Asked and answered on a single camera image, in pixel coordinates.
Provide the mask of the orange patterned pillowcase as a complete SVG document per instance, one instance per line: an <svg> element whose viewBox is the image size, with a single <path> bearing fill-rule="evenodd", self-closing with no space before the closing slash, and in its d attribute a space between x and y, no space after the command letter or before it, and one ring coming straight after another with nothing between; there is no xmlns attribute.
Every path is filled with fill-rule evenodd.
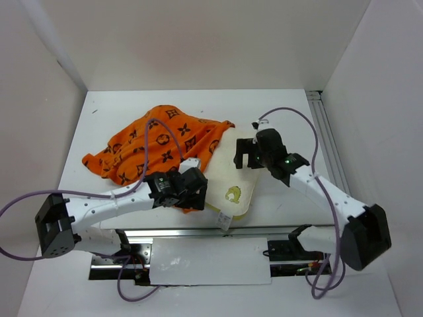
<svg viewBox="0 0 423 317"><path fill-rule="evenodd" d="M230 121L219 122L185 114L171 105L156 106L114 135L99 153L86 154L83 165L93 174L126 186L154 172L177 171L190 157L205 169Z"/></svg>

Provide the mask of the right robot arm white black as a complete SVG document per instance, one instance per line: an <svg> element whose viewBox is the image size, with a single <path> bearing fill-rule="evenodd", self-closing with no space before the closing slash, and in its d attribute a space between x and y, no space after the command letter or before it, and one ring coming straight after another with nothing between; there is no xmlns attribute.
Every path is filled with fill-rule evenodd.
<svg viewBox="0 0 423 317"><path fill-rule="evenodd" d="M333 227L302 225L289 234L291 256L302 259L310 252L334 254L350 268L361 271L391 248L385 210L368 206L313 171L308 160L289 153L273 128L253 138L236 141L236 168L265 168L271 175L336 218Z"/></svg>

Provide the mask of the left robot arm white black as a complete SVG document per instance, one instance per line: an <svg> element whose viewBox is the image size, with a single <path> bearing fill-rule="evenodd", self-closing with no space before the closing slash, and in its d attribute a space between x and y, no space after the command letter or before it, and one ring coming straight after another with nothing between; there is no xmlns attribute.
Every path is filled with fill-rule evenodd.
<svg viewBox="0 0 423 317"><path fill-rule="evenodd" d="M142 182L100 197L50 194L35 217L42 257L57 258L81 250L124 263L131 252L124 232L98 229L95 224L158 207L203 210L207 187L203 173L191 167L184 172L154 172Z"/></svg>

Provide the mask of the cream white pillow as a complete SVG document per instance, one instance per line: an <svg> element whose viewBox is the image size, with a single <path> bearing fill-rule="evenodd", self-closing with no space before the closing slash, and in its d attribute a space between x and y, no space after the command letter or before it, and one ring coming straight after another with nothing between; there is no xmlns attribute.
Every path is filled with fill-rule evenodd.
<svg viewBox="0 0 423 317"><path fill-rule="evenodd" d="M224 231L247 214L260 174L247 167L247 159L240 169L233 162L237 140L252 136L252 132L237 128L225 131L204 172L208 179L206 206L218 213L216 225Z"/></svg>

